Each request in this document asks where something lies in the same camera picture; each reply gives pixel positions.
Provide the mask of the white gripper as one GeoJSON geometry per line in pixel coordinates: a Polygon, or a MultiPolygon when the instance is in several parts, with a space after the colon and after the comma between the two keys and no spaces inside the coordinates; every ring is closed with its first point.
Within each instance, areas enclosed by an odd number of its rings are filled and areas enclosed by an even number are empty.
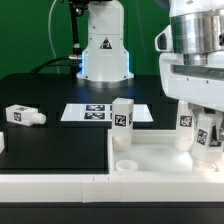
{"type": "MultiPolygon", "coordinates": [[[[224,112],[224,51],[209,53],[207,66],[186,66],[183,55],[173,52],[171,26],[156,38],[160,52],[159,71],[162,88],[168,97],[188,102],[192,117],[191,132],[197,127],[203,107],[224,112]]],[[[224,141],[224,118],[216,118],[216,133],[224,141]]]]}

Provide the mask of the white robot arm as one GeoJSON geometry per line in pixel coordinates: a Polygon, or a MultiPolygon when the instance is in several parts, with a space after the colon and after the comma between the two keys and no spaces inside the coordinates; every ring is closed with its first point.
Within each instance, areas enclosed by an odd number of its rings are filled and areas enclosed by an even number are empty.
{"type": "MultiPolygon", "coordinates": [[[[155,38],[163,90],[220,112],[214,129],[224,141],[224,0],[156,1],[169,11],[169,25],[155,38]]],[[[89,1],[87,7],[88,45],[77,78],[97,87],[129,81],[123,7],[118,0],[89,1]]]]}

